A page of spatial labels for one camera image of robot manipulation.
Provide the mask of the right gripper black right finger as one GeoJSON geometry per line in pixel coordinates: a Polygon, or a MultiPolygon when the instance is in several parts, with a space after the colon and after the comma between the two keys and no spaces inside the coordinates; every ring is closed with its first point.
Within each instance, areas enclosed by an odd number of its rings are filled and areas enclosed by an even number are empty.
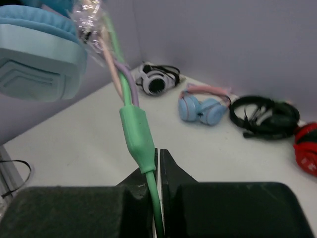
{"type": "Polygon", "coordinates": [[[160,151],[168,238],[312,238],[293,191],[278,182],[199,182],[160,151]]]}

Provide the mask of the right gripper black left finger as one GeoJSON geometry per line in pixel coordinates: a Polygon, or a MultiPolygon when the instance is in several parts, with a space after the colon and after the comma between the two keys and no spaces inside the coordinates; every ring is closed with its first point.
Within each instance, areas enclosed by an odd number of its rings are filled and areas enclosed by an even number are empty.
{"type": "Polygon", "coordinates": [[[151,238],[153,212],[145,175],[116,186],[29,187],[0,221],[3,238],[151,238]]]}

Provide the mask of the light blue headphones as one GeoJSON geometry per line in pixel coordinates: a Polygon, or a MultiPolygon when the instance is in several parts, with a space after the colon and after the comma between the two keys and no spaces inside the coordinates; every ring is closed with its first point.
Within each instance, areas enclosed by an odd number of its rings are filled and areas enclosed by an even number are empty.
{"type": "Polygon", "coordinates": [[[0,3],[0,92],[21,100],[72,99],[87,53],[70,18],[73,0],[0,3]]]}

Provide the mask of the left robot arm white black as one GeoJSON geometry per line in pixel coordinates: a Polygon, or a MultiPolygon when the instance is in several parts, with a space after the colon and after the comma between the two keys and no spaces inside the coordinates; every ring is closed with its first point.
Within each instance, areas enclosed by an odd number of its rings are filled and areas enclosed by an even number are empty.
{"type": "Polygon", "coordinates": [[[32,175],[32,166],[24,160],[1,160],[0,161],[0,179],[4,180],[5,191],[1,198],[13,197],[15,193],[24,187],[32,175]],[[28,170],[25,178],[18,172],[15,164],[21,163],[28,170]]]}

